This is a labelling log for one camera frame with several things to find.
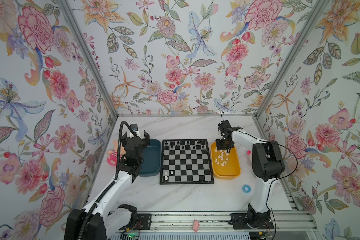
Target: plush toy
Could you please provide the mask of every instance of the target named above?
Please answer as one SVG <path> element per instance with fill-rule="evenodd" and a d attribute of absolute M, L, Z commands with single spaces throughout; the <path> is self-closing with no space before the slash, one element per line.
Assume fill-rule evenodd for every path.
<path fill-rule="evenodd" d="M 112 166 L 116 166 L 117 165 L 117 144 L 118 144 L 118 141 L 114 140 L 112 143 L 114 145 L 114 150 L 107 152 L 109 154 L 109 157 L 107 158 L 107 162 Z M 121 148 L 120 148 L 120 153 L 121 153 L 121 155 L 120 155 L 120 158 L 121 158 L 121 156 L 123 156 L 125 154 L 125 150 L 124 150 L 123 146 L 121 146 Z"/>

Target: floral wallpaper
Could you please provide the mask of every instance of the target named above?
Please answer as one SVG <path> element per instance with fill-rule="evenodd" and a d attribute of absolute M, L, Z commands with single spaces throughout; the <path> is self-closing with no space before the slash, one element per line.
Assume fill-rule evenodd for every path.
<path fill-rule="evenodd" d="M 0 0 L 0 240 L 62 239 L 113 122 L 57 4 Z"/>
<path fill-rule="evenodd" d="M 313 0 L 77 0 L 121 114 L 254 113 Z"/>
<path fill-rule="evenodd" d="M 317 21 L 260 123 L 297 156 L 289 185 L 323 239 L 360 240 L 360 0 L 333 0 Z"/>

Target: marble surface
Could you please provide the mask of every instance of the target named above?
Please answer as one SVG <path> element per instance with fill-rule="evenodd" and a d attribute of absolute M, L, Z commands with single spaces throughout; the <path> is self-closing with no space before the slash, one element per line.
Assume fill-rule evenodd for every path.
<path fill-rule="evenodd" d="M 226 116 L 231 126 L 240 126 L 250 134 L 259 136 L 259 133 L 250 116 Z M 113 149 L 111 144 L 117 140 L 121 121 L 129 124 L 137 123 L 139 131 L 149 133 L 151 139 L 192 139 L 206 138 L 209 147 L 218 138 L 217 124 L 220 117 L 216 116 L 131 116 L 120 117 L 112 133 L 108 150 Z M 251 201 L 255 175 L 252 171 L 247 149 L 235 145 L 239 156 L 241 175 L 233 180 L 215 178 L 214 184 L 184 184 L 184 185 L 159 185 L 159 174 L 153 177 L 138 176 L 134 183 L 117 197 L 114 208 L 120 204 L 130 204 L 137 207 L 138 211 L 239 211 L 247 210 Z M 94 187 L 89 199 L 97 194 L 108 184 L 115 174 L 115 167 L 103 159 Z M 245 194 L 243 185 L 249 185 L 252 190 Z M 280 183 L 276 183 L 270 197 L 270 207 L 273 210 L 291 210 L 291 206 Z"/>

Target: teal plastic bin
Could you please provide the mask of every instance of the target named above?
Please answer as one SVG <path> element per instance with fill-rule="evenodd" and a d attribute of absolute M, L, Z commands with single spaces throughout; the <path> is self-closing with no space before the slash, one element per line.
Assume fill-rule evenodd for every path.
<path fill-rule="evenodd" d="M 160 172 L 161 166 L 161 142 L 151 139 L 150 145 L 143 150 L 143 159 L 139 176 L 156 176 Z"/>

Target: chessboard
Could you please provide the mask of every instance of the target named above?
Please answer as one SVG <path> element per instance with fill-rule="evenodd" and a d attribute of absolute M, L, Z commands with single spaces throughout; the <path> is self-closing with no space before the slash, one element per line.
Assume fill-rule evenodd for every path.
<path fill-rule="evenodd" d="M 206 139 L 171 139 L 162 142 L 160 184 L 214 183 Z"/>

